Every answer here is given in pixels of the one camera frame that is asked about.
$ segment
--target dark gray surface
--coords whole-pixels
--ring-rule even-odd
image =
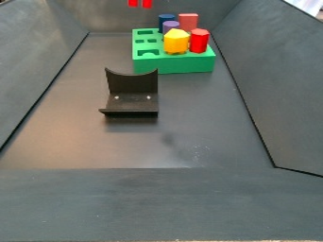
[[[0,147],[86,34],[55,1],[0,6]]]
[[[270,166],[220,57],[214,73],[159,75],[156,120],[106,119],[98,112],[106,67],[132,73],[131,34],[86,39],[2,152],[0,168]]]
[[[322,240],[322,186],[273,168],[2,170],[0,241]]]
[[[58,0],[91,32],[131,32],[158,26],[162,13],[196,12],[199,26],[212,29],[242,0],[155,0],[152,9],[128,8],[127,0]]]
[[[274,163],[323,175],[322,23],[283,1],[243,0],[214,35]]]

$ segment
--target shape sorter hole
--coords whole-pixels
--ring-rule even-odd
[[[152,33],[154,33],[152,30],[140,30],[140,31],[138,31],[139,35],[152,34]]]
[[[154,54],[155,56],[159,56],[159,49],[146,49],[138,51],[138,56],[144,56],[146,54]]]

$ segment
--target gray floor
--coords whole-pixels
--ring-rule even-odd
[[[214,73],[159,76],[158,119],[99,113],[106,67],[132,73],[127,34],[87,38],[3,151],[0,168],[271,166],[220,56]]]
[[[87,38],[3,150],[0,241],[322,240],[323,180],[273,168],[220,56],[160,76],[156,121],[99,113],[130,50]]]

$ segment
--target toy blocks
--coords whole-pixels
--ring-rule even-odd
[[[196,28],[191,31],[190,51],[203,53],[207,49],[210,32],[207,29]]]
[[[172,28],[164,36],[164,50],[167,54],[184,54],[188,49],[190,35],[182,30]]]
[[[179,22],[166,21],[163,24],[163,34],[166,35],[172,28],[179,28]]]
[[[159,33],[163,33],[163,24],[167,21],[174,21],[175,15],[174,14],[160,14],[159,15]]]
[[[158,28],[132,30],[134,73],[143,74],[158,68],[159,74],[212,72],[216,54],[207,45],[206,52],[187,51],[183,55],[168,55],[164,51],[163,33]]]
[[[179,13],[179,28],[191,32],[192,29],[196,28],[198,25],[198,14],[196,13]]]

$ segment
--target yellow hexagon block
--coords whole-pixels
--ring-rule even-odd
[[[188,50],[190,34],[172,28],[164,35],[164,50],[167,54],[184,54]]]

